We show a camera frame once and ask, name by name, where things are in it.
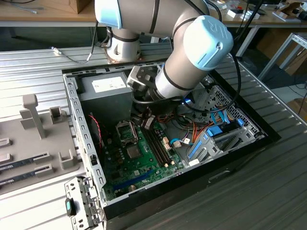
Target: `metal bracket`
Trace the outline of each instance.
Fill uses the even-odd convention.
[[[105,221],[105,215],[98,202],[98,193],[91,178],[73,178],[65,183],[65,192],[75,208],[75,215],[71,216],[72,229],[92,229]]]

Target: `black plastic piece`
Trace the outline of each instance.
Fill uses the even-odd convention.
[[[72,199],[66,198],[65,207],[66,207],[67,216],[71,217],[77,214],[73,198]]]

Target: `aluminum table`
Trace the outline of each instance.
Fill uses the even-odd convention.
[[[63,51],[84,60],[90,48]],[[170,52],[168,44],[142,45],[145,60],[166,58]],[[106,63],[103,50],[95,48],[86,65]],[[51,50],[0,53],[0,121],[19,117],[25,93],[36,93],[39,112],[55,105],[68,112],[61,69],[72,67],[76,64]],[[231,57],[225,58],[217,71],[236,89]],[[237,173],[129,229],[304,229],[307,124],[243,66],[241,74],[241,96],[282,139]],[[69,230],[64,183],[78,175],[84,175],[83,167],[0,196],[0,229]]]

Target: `white label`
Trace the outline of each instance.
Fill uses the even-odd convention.
[[[183,142],[186,143],[186,144],[189,144],[189,143],[190,143],[190,139],[189,139],[189,138],[185,138],[185,139],[183,140]]]
[[[9,181],[2,182],[2,183],[0,183],[0,185],[9,184],[9,183],[12,183],[12,182],[14,182],[14,180],[9,180]]]
[[[199,161],[198,159],[195,159],[195,160],[190,161],[190,162],[189,162],[189,165],[190,165],[190,166],[193,166],[193,165],[199,164],[199,163],[200,163],[200,161]]]
[[[10,168],[12,168],[12,167],[13,167],[12,165],[9,165],[9,166],[6,166],[6,167],[3,167],[3,168],[0,168],[0,170],[10,169]]]
[[[95,92],[105,92],[125,88],[126,85],[121,77],[94,80],[92,82]]]

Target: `light blue joint cap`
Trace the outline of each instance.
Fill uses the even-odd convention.
[[[231,33],[219,20],[203,15],[188,26],[183,46],[190,62],[197,68],[215,69],[234,45]]]
[[[95,15],[99,23],[122,28],[118,0],[95,0]]]

